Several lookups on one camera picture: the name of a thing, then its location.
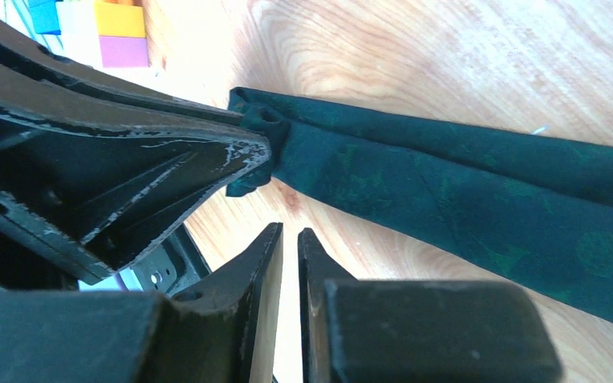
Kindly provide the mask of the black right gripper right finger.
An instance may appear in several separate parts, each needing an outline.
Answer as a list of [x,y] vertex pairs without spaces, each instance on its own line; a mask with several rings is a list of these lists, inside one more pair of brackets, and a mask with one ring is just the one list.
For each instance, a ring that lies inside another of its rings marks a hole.
[[359,280],[297,239],[306,382],[559,382],[539,312],[510,282]]

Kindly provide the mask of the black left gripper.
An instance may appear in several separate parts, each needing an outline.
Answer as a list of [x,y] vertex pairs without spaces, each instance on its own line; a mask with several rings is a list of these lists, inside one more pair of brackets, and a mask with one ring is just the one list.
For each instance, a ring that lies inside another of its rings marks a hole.
[[271,153],[239,122],[59,87],[0,89],[0,286],[72,290],[125,269],[169,295],[196,281],[184,220]]

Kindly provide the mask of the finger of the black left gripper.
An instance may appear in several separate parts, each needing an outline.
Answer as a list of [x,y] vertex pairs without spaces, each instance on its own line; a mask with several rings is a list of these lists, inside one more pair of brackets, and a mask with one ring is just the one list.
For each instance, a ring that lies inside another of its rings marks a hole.
[[56,55],[1,20],[0,65],[98,100],[229,125],[240,125],[243,119],[240,113],[182,100]]

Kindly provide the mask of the dark green tie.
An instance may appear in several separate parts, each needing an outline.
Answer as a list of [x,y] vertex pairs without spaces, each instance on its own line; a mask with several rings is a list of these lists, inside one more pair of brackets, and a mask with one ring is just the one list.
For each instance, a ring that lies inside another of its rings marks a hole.
[[613,147],[236,88],[277,179],[613,323]]

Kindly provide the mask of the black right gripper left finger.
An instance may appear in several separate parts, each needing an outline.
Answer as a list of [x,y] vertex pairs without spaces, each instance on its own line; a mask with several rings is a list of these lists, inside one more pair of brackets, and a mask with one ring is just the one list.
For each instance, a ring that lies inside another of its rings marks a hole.
[[283,227],[167,297],[0,286],[0,382],[270,382]]

